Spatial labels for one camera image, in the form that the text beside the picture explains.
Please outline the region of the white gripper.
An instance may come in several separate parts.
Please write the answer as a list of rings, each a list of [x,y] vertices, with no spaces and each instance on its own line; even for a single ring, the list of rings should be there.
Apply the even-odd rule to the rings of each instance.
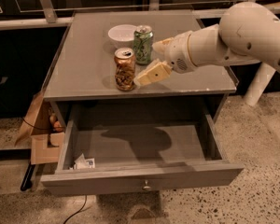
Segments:
[[[137,86],[160,82],[171,75],[172,68],[179,74],[194,72],[197,67],[189,56],[189,37],[191,34],[192,31],[188,31],[174,38],[169,37],[154,42],[153,50],[161,55],[164,54],[165,61],[162,62],[160,59],[152,61],[133,79],[133,82]]]

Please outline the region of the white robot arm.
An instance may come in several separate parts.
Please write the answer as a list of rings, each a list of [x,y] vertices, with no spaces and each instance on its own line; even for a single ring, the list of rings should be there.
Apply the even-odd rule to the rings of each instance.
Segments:
[[[218,24],[163,39],[152,48],[164,59],[154,60],[134,78],[138,86],[160,82],[173,72],[185,74],[202,66],[252,60],[280,74],[280,20],[262,5],[242,2],[228,8]]]

